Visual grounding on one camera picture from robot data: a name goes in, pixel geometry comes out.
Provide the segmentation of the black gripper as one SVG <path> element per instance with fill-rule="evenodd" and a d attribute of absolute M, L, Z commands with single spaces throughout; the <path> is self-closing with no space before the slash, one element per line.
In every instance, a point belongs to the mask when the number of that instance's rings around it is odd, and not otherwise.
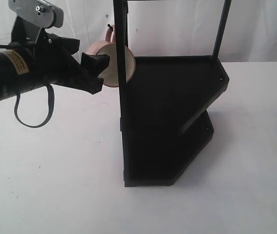
<path fill-rule="evenodd" d="M 31 58 L 30 74 L 40 84 L 56 84 L 92 95 L 101 92 L 103 79 L 98 76 L 108 68 L 110 56 L 82 53 L 81 63 L 77 62 L 73 54 L 78 52 L 80 40 L 46 32 L 60 27 L 56 19 L 53 16 L 48 20 L 30 20 L 17 16 L 10 44 Z"/>

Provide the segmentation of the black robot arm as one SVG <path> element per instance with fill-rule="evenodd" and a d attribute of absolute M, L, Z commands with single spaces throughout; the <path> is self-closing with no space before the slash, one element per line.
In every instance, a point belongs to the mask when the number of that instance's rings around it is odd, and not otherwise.
<path fill-rule="evenodd" d="M 48 84 L 96 94 L 102 90 L 99 74 L 109 65 L 108 55 L 83 53 L 78 62 L 78 39 L 50 34 L 17 17 L 12 40 L 0 50 L 0 101 Z"/>

